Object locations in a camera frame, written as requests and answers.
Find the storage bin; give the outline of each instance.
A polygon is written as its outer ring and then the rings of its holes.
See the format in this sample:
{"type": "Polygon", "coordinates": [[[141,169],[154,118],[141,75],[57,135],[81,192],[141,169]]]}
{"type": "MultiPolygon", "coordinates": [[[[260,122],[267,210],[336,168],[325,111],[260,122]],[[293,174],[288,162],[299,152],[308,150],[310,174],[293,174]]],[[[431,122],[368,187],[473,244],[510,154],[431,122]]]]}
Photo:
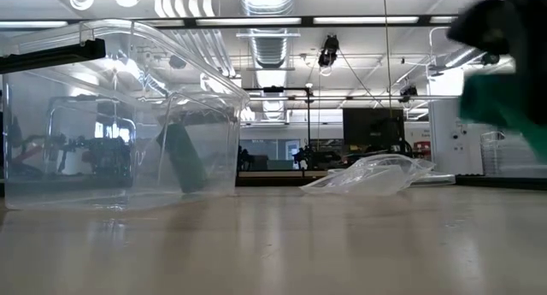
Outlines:
{"type": "Polygon", "coordinates": [[[3,76],[7,206],[146,209],[232,193],[248,95],[180,42],[89,21],[12,38],[2,54],[40,62],[101,40],[105,57],[3,76]]]}
{"type": "Polygon", "coordinates": [[[547,164],[540,161],[519,134],[485,133],[480,138],[485,175],[508,178],[547,178],[547,164]]]}

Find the pipe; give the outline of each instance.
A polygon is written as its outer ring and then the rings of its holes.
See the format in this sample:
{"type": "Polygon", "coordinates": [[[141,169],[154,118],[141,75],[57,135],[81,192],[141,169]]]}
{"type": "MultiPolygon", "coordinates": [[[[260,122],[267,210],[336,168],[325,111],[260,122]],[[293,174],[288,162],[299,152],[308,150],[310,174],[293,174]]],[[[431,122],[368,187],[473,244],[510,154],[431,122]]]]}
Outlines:
{"type": "MultiPolygon", "coordinates": [[[[211,3],[212,0],[203,0],[201,3],[198,0],[188,0],[188,10],[185,10],[185,5],[182,3],[182,1],[177,0],[175,1],[174,7],[177,13],[180,15],[184,14],[199,17],[203,15],[203,11],[205,16],[214,17],[215,12],[213,11],[211,3]]],[[[199,38],[199,40],[195,39],[195,43],[198,44],[197,48],[201,49],[204,55],[208,54],[209,50],[213,51],[218,66],[215,64],[215,61],[213,61],[210,54],[206,56],[209,58],[210,64],[212,66],[214,66],[215,68],[220,67],[222,74],[224,74],[225,76],[235,77],[236,72],[232,64],[232,59],[229,56],[226,46],[224,45],[224,40],[222,39],[222,36],[218,30],[192,31],[191,35],[193,35],[195,38],[199,38]]]]}
{"type": "Polygon", "coordinates": [[[209,53],[208,50],[206,50],[206,52],[201,52],[200,49],[197,47],[197,42],[196,40],[194,39],[194,35],[191,33],[192,30],[189,30],[189,31],[186,31],[183,35],[182,35],[182,39],[184,39],[186,42],[189,42],[187,43],[188,46],[191,47],[191,49],[194,51],[194,53],[196,55],[200,55],[200,56],[203,56],[203,58],[205,59],[205,62],[208,63],[210,66],[214,67],[215,69],[218,69],[218,67],[216,66],[215,64],[215,61],[213,60],[213,58],[211,57],[211,54],[209,53]]]}
{"type": "MultiPolygon", "coordinates": [[[[258,15],[289,15],[292,13],[295,0],[240,0],[244,13],[248,16],[258,15]]],[[[250,29],[250,34],[287,34],[287,29],[250,29]]],[[[255,66],[259,68],[282,68],[288,58],[287,38],[250,38],[251,52],[255,66]]],[[[286,74],[275,76],[277,85],[265,84],[259,86],[283,86],[286,74]]]]}

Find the ceiling light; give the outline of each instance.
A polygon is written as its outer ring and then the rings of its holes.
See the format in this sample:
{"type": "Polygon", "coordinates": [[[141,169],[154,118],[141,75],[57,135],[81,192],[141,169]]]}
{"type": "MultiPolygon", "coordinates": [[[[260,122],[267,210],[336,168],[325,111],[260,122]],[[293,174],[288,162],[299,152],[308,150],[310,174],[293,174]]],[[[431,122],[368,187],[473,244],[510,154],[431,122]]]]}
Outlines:
{"type": "Polygon", "coordinates": [[[472,52],[475,51],[475,48],[470,48],[468,50],[466,50],[465,52],[463,52],[461,55],[459,55],[458,57],[456,57],[456,59],[448,62],[445,64],[445,66],[447,68],[451,68],[453,67],[454,65],[456,65],[459,61],[463,60],[463,58],[465,58],[466,56],[469,56],[472,52]]]}
{"type": "Polygon", "coordinates": [[[217,27],[217,26],[283,26],[283,25],[299,25],[302,22],[301,18],[297,17],[246,17],[246,18],[208,18],[198,19],[196,24],[202,27],[217,27]]]}
{"type": "Polygon", "coordinates": [[[145,21],[145,24],[152,27],[183,27],[185,22],[182,20],[161,20],[145,21]]]}
{"type": "Polygon", "coordinates": [[[456,19],[455,16],[433,16],[431,23],[451,23],[456,19]]]}
{"type": "Polygon", "coordinates": [[[418,16],[315,17],[316,25],[416,23],[418,16]]]}
{"type": "MultiPolygon", "coordinates": [[[[343,100],[346,99],[346,97],[310,97],[309,100],[331,100],[331,101],[337,101],[337,100],[343,100]]],[[[307,97],[294,97],[294,100],[303,100],[307,101],[307,97]]]]}
{"type": "Polygon", "coordinates": [[[0,21],[0,28],[26,29],[26,28],[52,28],[64,27],[66,21],[0,21]]]}
{"type": "Polygon", "coordinates": [[[278,70],[267,70],[256,72],[256,82],[262,88],[271,86],[283,86],[287,72],[278,70]]]}
{"type": "Polygon", "coordinates": [[[300,38],[300,33],[236,33],[236,38],[300,38]]]}

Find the plastic bag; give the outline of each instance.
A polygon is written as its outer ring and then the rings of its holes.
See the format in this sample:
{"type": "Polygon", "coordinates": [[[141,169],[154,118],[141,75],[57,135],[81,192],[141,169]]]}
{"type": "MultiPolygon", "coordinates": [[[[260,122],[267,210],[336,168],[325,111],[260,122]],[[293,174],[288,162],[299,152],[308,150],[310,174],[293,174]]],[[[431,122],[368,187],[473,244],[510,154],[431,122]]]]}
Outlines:
{"type": "Polygon", "coordinates": [[[434,166],[432,162],[398,154],[376,155],[300,188],[308,193],[386,196],[409,187],[434,166]]]}

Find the gray floor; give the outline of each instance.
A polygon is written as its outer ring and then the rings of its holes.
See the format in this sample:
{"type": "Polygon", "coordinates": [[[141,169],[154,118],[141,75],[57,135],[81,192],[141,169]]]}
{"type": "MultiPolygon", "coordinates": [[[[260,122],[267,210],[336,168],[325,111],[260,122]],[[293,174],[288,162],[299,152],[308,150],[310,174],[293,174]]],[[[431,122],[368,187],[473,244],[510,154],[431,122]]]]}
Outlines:
{"type": "Polygon", "coordinates": [[[547,294],[547,193],[239,192],[129,214],[0,210],[0,293],[547,294]]]}

